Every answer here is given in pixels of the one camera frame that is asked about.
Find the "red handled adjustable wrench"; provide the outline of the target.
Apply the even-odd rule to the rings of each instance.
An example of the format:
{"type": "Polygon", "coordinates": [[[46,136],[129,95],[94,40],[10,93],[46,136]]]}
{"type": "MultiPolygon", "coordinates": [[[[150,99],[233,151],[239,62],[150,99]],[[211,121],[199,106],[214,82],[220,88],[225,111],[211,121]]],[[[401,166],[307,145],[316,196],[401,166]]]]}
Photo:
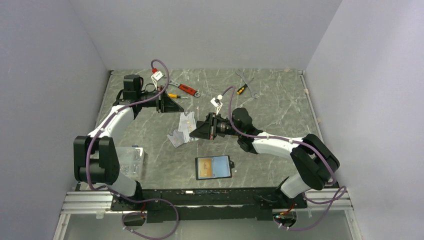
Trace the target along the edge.
{"type": "Polygon", "coordinates": [[[185,92],[185,93],[187,93],[187,94],[189,94],[193,97],[199,98],[201,96],[201,94],[197,90],[195,90],[194,88],[187,86],[185,84],[182,84],[182,83],[178,83],[175,80],[173,80],[172,78],[169,79],[169,84],[179,88],[183,92],[185,92]]]}

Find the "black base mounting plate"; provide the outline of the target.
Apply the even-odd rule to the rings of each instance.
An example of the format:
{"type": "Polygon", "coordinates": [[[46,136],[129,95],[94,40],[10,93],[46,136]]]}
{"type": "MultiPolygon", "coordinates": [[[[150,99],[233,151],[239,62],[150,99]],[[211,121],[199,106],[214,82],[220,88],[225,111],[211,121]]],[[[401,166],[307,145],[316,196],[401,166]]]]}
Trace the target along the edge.
{"type": "Polygon", "coordinates": [[[143,210],[148,223],[181,221],[256,219],[271,221],[278,211],[306,209],[301,195],[293,199],[277,193],[275,187],[145,189],[143,197],[151,202],[131,203],[113,196],[112,212],[143,210]]]}

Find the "yellow handled screwdriver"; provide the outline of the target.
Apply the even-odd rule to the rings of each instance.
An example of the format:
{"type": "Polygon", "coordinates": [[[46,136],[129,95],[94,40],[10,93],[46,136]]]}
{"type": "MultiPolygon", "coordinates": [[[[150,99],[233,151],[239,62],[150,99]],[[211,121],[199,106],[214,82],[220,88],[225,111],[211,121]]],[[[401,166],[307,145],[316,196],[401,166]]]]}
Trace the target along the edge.
{"type": "Polygon", "coordinates": [[[188,97],[186,96],[181,96],[181,95],[171,94],[171,93],[169,93],[168,96],[172,99],[188,99],[188,97]]]}

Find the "clear plastic screw box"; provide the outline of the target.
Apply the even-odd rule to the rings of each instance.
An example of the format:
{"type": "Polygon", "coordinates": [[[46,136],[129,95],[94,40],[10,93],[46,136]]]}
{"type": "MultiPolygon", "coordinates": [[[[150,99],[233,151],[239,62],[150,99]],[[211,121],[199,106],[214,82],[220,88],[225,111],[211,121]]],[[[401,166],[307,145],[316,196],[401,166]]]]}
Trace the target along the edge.
{"type": "Polygon", "coordinates": [[[142,147],[117,147],[116,153],[120,165],[120,172],[130,179],[140,179],[145,159],[142,147]]]}

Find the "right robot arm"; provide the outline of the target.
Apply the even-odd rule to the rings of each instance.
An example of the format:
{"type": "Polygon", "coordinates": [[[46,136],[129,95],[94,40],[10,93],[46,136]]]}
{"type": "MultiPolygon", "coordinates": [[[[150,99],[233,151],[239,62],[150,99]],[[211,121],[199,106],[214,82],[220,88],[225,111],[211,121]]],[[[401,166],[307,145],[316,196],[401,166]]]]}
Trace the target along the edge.
{"type": "Polygon", "coordinates": [[[233,110],[230,118],[210,112],[206,120],[198,121],[190,137],[214,140],[217,136],[236,136],[240,148],[252,154],[269,154],[291,159],[297,174],[288,177],[277,187],[275,200],[282,207],[289,207],[295,197],[308,191],[322,190],[340,167],[339,160],[312,133],[305,137],[288,138],[269,134],[253,125],[253,119],[244,107],[233,110]]]}

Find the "aluminium frame rail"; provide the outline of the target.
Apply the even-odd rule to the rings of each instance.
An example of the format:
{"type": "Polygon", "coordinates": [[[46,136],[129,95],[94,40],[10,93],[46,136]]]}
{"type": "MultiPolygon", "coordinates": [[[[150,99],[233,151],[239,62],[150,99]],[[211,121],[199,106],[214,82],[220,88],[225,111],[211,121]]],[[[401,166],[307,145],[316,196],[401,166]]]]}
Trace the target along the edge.
{"type": "MultiPolygon", "coordinates": [[[[354,213],[354,208],[347,192],[341,193],[335,187],[324,188],[321,191],[309,190],[301,195],[307,203],[305,209],[288,209],[280,212],[287,212],[288,216],[299,215],[300,213],[307,213],[309,218],[312,218],[313,212],[325,211],[330,205],[332,211],[341,211],[347,219],[347,225],[352,239],[361,240],[362,234],[359,229],[358,222],[354,213]],[[333,203],[329,201],[337,196],[338,199],[333,203]]],[[[54,239],[63,240],[68,227],[71,215],[78,214],[93,214],[97,218],[102,219],[105,214],[129,214],[133,211],[111,211],[111,202],[114,195],[108,191],[69,191],[66,193],[64,202],[61,207],[59,222],[57,224],[54,239]]],[[[134,211],[136,213],[142,212],[147,216],[143,210],[134,211]]]]}

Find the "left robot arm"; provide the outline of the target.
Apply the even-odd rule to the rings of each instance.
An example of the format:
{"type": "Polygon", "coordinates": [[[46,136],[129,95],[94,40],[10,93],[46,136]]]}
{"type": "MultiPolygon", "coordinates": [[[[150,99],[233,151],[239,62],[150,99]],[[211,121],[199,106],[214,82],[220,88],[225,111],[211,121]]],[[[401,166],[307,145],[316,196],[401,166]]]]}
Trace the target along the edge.
{"type": "Polygon", "coordinates": [[[123,89],[103,122],[85,136],[73,141],[74,177],[78,182],[98,184],[124,199],[131,210],[144,203],[141,184],[121,173],[115,141],[143,108],[159,113],[182,113],[184,108],[172,100],[160,85],[154,91],[143,90],[144,79],[137,74],[125,75],[123,89]]]}

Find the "orange VIP credit card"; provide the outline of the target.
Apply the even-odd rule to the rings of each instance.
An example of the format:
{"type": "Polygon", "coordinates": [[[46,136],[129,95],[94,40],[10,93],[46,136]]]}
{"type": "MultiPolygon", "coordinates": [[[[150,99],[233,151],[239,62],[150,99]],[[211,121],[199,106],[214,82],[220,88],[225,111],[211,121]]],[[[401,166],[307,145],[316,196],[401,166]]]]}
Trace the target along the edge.
{"type": "Polygon", "coordinates": [[[198,166],[198,176],[200,178],[210,178],[213,176],[211,158],[199,158],[197,160],[197,166],[198,166]]]}

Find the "black leather card holder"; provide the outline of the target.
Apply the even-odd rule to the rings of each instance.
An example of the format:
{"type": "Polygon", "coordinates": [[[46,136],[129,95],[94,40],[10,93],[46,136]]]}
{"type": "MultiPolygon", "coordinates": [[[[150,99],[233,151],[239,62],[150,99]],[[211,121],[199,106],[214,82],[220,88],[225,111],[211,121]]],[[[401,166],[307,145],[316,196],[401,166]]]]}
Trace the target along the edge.
{"type": "Polygon", "coordinates": [[[195,163],[195,178],[198,181],[231,178],[232,169],[235,167],[235,163],[231,161],[229,155],[196,157],[194,160],[194,163],[195,163]],[[212,159],[212,177],[199,177],[198,159],[200,158],[212,159]]]}

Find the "black yellow small screwdriver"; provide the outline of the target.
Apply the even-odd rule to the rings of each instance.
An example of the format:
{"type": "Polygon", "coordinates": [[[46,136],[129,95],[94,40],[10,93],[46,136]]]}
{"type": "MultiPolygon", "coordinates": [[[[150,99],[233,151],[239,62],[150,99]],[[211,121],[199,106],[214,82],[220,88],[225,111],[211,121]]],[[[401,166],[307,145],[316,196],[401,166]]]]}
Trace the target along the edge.
{"type": "Polygon", "coordinates": [[[251,79],[251,80],[246,80],[246,79],[244,79],[244,78],[242,78],[242,80],[243,80],[243,82],[244,82],[244,85],[243,86],[241,86],[237,91],[236,91],[236,94],[237,95],[241,95],[248,87],[249,87],[249,84],[252,82],[252,80],[253,80],[253,78],[251,79]]]}

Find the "silver open-end wrench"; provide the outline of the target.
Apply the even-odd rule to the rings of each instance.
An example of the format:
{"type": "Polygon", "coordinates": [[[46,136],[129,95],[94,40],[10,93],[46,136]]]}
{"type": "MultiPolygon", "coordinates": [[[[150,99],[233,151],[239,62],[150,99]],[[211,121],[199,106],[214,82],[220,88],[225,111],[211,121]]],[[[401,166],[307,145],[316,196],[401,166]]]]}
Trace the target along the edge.
{"type": "Polygon", "coordinates": [[[237,94],[237,95],[241,95],[242,93],[244,93],[244,92],[246,91],[246,89],[249,89],[250,94],[251,94],[251,97],[252,97],[252,98],[254,98],[254,99],[257,99],[257,98],[259,97],[259,93],[258,93],[256,90],[254,90],[254,89],[252,88],[252,80],[253,80],[253,79],[248,80],[248,79],[245,77],[244,72],[243,72],[243,71],[241,71],[240,69],[237,69],[237,70],[235,71],[235,73],[236,73],[236,75],[238,75],[238,76],[242,79],[242,81],[244,82],[244,85],[243,85],[242,87],[240,87],[240,88],[236,91],[236,94],[237,94]]]}

